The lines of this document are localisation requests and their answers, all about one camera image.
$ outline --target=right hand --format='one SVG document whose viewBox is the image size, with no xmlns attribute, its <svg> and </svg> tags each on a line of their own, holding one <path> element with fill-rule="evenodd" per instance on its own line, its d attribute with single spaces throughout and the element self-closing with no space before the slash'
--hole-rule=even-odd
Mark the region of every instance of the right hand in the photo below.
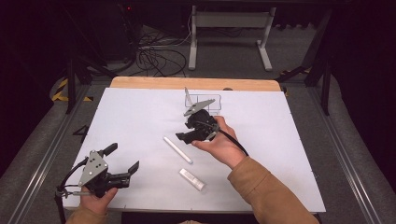
<svg viewBox="0 0 396 224">
<path fill-rule="evenodd" d="M 226 124 L 224 117 L 214 116 L 214 119 L 224 132 L 237 140 L 235 131 Z M 245 153 L 222 133 L 217 133 L 211 142 L 192 141 L 191 144 L 203 151 L 207 151 L 231 169 L 246 157 Z"/>
<path fill-rule="evenodd" d="M 89 192 L 85 186 L 82 187 L 81 191 Z M 116 188 L 110 189 L 102 198 L 98 198 L 94 194 L 89 196 L 83 195 L 80 197 L 80 204 L 98 215 L 105 215 L 107 213 L 107 206 L 113 200 L 114 196 L 116 196 L 117 191 L 118 189 Z"/>
</svg>

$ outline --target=white paper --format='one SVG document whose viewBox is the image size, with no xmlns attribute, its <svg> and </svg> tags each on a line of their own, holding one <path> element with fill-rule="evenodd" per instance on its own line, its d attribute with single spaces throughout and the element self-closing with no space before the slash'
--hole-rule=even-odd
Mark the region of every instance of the white paper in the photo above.
<svg viewBox="0 0 396 224">
<path fill-rule="evenodd" d="M 281 91 L 198 91 L 190 94 L 221 95 L 220 115 L 236 131 L 250 157 L 263 164 L 288 186 L 310 212 L 325 212 L 318 185 Z M 227 180 L 230 168 L 211 155 L 179 141 L 175 133 L 189 130 L 183 117 L 184 90 L 107 88 L 93 118 L 75 165 L 112 143 L 119 148 L 104 157 L 111 174 L 126 173 L 136 161 L 138 171 L 128 189 L 109 208 L 123 211 L 251 212 L 251 207 Z M 164 141 L 167 136 L 193 160 L 187 164 Z M 178 172 L 186 168 L 206 183 L 198 191 Z M 82 169 L 67 184 L 77 184 Z M 64 200 L 75 208 L 79 197 Z"/>
</svg>

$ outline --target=white marker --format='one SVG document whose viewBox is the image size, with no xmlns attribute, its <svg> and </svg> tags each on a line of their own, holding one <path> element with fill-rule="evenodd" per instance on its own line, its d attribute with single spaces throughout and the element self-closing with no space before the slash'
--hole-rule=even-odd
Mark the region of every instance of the white marker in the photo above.
<svg viewBox="0 0 396 224">
<path fill-rule="evenodd" d="M 192 164 L 192 160 L 186 154 L 184 154 L 184 152 L 182 152 L 180 148 L 178 148 L 173 142 L 171 142 L 169 138 L 164 136 L 163 140 L 165 140 L 165 142 L 169 144 L 169 146 L 171 146 L 178 153 L 178 155 L 180 155 L 184 160 L 186 160 L 186 162 Z"/>
</svg>

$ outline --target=jacket sleeve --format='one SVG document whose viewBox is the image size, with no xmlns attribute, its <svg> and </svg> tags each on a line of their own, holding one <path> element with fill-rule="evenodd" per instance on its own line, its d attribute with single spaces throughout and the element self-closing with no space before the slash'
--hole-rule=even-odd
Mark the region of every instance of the jacket sleeve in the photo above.
<svg viewBox="0 0 396 224">
<path fill-rule="evenodd" d="M 250 157 L 239 162 L 228 179 L 261 224 L 318 223 L 288 187 Z"/>
<path fill-rule="evenodd" d="M 79 206 L 67 219 L 66 224 L 106 224 L 107 215 L 98 215 L 88 208 Z"/>
</svg>

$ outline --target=white eraser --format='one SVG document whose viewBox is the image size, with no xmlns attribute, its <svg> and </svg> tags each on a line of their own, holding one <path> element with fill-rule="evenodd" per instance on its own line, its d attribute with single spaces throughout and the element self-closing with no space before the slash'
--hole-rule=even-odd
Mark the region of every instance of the white eraser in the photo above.
<svg viewBox="0 0 396 224">
<path fill-rule="evenodd" d="M 190 172 L 188 172 L 185 169 L 181 169 L 179 173 L 186 179 L 188 180 L 196 189 L 199 191 L 202 190 L 202 188 L 205 186 L 205 183 L 199 180 L 197 177 L 192 175 Z"/>
</svg>

